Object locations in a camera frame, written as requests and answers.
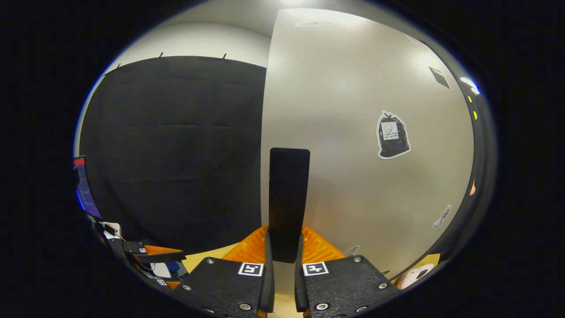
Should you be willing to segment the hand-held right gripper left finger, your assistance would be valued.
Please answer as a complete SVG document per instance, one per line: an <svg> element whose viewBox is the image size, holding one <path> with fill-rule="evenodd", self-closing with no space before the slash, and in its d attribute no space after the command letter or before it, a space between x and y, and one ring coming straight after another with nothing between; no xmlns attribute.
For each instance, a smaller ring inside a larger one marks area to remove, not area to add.
<svg viewBox="0 0 565 318"><path fill-rule="evenodd" d="M268 226L223 257L204 257L178 284L178 296L215 318L266 318L274 312L275 273Z"/></svg>

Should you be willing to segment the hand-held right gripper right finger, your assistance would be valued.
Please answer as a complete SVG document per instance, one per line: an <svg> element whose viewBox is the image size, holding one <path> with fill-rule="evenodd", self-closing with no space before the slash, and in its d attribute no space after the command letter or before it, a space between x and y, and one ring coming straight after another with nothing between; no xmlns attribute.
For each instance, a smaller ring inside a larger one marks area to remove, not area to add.
<svg viewBox="0 0 565 318"><path fill-rule="evenodd" d="M353 318L400 295L365 256L345 255L304 226L295 262L296 310L305 318Z"/></svg>

